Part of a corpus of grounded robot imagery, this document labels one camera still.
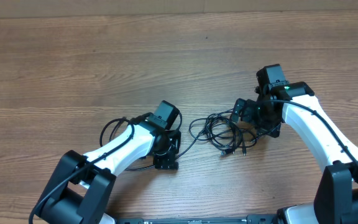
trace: black bracket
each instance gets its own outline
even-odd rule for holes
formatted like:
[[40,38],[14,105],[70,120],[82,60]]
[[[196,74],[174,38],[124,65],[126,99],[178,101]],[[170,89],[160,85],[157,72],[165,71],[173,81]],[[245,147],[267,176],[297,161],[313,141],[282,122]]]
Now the black bracket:
[[327,166],[314,198],[314,212],[320,224],[358,223],[358,189],[352,190],[352,178],[358,180],[354,163],[340,161]]
[[268,135],[277,138],[280,135],[281,120],[276,117],[266,117],[265,108],[258,105],[253,100],[243,100],[238,98],[233,107],[230,119],[238,122],[240,119],[243,122],[249,123],[257,130],[257,136]]
[[[68,151],[60,159],[39,200],[66,179],[79,167],[86,164],[86,157],[75,151]],[[116,180],[109,169],[91,166],[82,178],[71,180],[74,184],[84,180],[89,189],[82,197],[67,185],[60,187],[35,214],[48,223],[94,224],[99,223],[106,209],[109,196]]]
[[179,163],[175,162],[176,154],[179,153],[180,131],[167,131],[170,137],[169,148],[162,154],[154,153],[153,165],[156,169],[177,170]]

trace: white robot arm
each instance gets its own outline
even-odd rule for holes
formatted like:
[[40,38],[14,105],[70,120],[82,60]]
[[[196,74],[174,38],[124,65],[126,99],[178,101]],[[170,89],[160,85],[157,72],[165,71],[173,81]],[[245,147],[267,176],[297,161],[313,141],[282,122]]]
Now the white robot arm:
[[[326,115],[320,106],[317,97],[310,95],[295,96],[292,102],[307,106],[317,111],[333,128],[341,141],[348,147],[350,153],[358,160],[358,147],[348,140]],[[349,156],[338,145],[333,135],[319,118],[295,105],[284,103],[282,118],[285,123],[291,126],[305,142],[311,153],[317,160],[321,171],[326,166],[333,165],[334,161],[343,163],[352,162]]]
[[[132,141],[129,141],[124,147],[120,148],[105,160],[97,162],[95,165],[101,169],[109,169],[112,174],[118,176],[124,169],[131,165],[134,161],[138,160],[141,157],[147,156],[153,146],[154,136],[150,134],[150,131],[143,128],[142,126],[135,125],[135,133]],[[128,136],[131,134],[131,127],[127,129],[117,138],[113,139],[111,142],[107,143],[105,146],[101,147],[92,152],[87,152],[84,156],[87,156],[88,161],[92,161],[99,156],[102,156],[104,153],[114,149],[120,143],[125,141]],[[89,184],[81,181],[80,184],[86,189],[89,188]],[[104,213],[99,224],[115,224],[116,221],[108,214]]]

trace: wood grain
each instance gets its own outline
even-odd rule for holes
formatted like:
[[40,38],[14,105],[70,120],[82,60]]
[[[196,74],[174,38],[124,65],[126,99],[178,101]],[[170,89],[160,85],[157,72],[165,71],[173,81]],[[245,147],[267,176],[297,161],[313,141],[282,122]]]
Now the wood grain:
[[[358,145],[358,11],[0,20],[0,223],[24,223],[58,159],[98,148],[110,119],[167,100],[183,113],[184,150],[191,120],[255,99],[255,73],[273,63],[307,82]],[[272,213],[312,201],[321,177],[286,125],[246,157],[198,142],[179,163],[177,172],[124,172],[108,213]]]
[[358,9],[354,0],[0,0],[0,19]]

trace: white arm segment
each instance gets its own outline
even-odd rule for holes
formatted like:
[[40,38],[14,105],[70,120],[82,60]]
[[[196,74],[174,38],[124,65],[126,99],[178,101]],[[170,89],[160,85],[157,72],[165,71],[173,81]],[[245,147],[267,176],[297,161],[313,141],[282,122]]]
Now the white arm segment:
[[[318,103],[317,97],[309,95],[296,96],[293,97],[292,102],[316,110],[333,128],[345,146],[349,148],[355,159],[358,160],[358,147],[351,143],[326,115]],[[324,171],[326,166],[332,165],[334,161],[352,162],[345,152],[341,152],[341,147],[323,122],[309,111],[284,103],[282,116],[284,121],[300,135],[306,146],[308,146],[321,171]]]
[[[100,169],[108,168],[112,174],[118,176],[131,163],[140,157],[146,156],[150,152],[154,143],[154,136],[150,134],[149,130],[143,128],[142,126],[134,125],[134,127],[135,133],[133,139],[104,160],[97,162],[95,164],[97,167]],[[88,157],[86,160],[92,161],[117,147],[128,138],[131,132],[131,126],[128,126],[127,129],[120,134],[120,136],[116,137],[100,149],[85,153],[84,156]],[[83,181],[81,181],[80,184],[86,189],[89,187],[89,185]]]
[[100,219],[99,224],[115,224],[116,221],[111,218],[108,214],[104,213],[102,219]]
[[295,205],[285,211],[288,224],[318,224],[313,203]]

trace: black wire on arm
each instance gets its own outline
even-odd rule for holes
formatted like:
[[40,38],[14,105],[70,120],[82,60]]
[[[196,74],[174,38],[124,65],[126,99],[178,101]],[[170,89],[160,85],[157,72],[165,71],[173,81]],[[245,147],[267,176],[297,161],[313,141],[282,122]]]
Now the black wire on arm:
[[123,121],[119,121],[115,127],[112,129],[110,137],[109,137],[109,142],[111,142],[113,135],[117,132],[118,128],[121,127],[121,125],[123,124]]
[[292,102],[292,101],[287,101],[287,100],[266,100],[266,101],[260,101],[258,103],[260,103],[260,104],[264,104],[264,103],[288,103],[290,105],[294,105],[294,106],[297,106],[297,107],[300,107],[300,108],[302,108],[304,110],[309,111],[312,115],[315,115],[317,118],[320,119],[321,122],[323,122],[323,124],[327,127],[328,131],[333,135],[334,139],[338,142],[338,144],[342,148],[342,150],[346,153],[346,155],[351,159],[352,162],[354,162],[354,164],[358,168],[357,159],[355,159],[355,157],[351,154],[351,152],[349,151],[347,146],[345,146],[345,144],[343,144],[342,140],[335,133],[333,128],[328,124],[328,122],[319,113],[317,113],[317,111],[312,110],[312,109],[310,109],[307,106],[304,106],[302,104],[295,103],[295,102]]
[[92,165],[94,165],[95,163],[105,159],[106,157],[110,156],[112,153],[114,153],[115,151],[117,151],[118,149],[120,149],[122,146],[125,146],[133,137],[134,137],[134,133],[135,133],[135,127],[132,124],[131,121],[129,121],[128,119],[125,118],[119,118],[119,119],[114,119],[112,121],[110,121],[107,125],[105,125],[105,127],[103,128],[103,132],[106,130],[106,128],[115,122],[127,122],[130,126],[131,126],[131,134],[128,136],[128,138],[123,141],[121,144],[119,144],[117,147],[115,147],[114,149],[111,149],[110,151],[104,153],[101,157],[92,160],[91,162],[85,164],[85,166],[79,168],[77,171],[75,171],[74,173],[72,173],[70,176],[68,176],[65,180],[61,181],[60,184],[58,184],[54,189],[52,189],[43,199],[41,199],[36,205],[35,207],[32,209],[30,216],[29,216],[29,224],[33,224],[33,219],[34,219],[34,215],[35,212],[45,204],[45,202],[50,198],[50,196],[57,190],[59,189],[61,186],[67,184],[71,179],[77,177],[78,175],[80,175],[82,172],[87,171],[88,168],[90,168]]

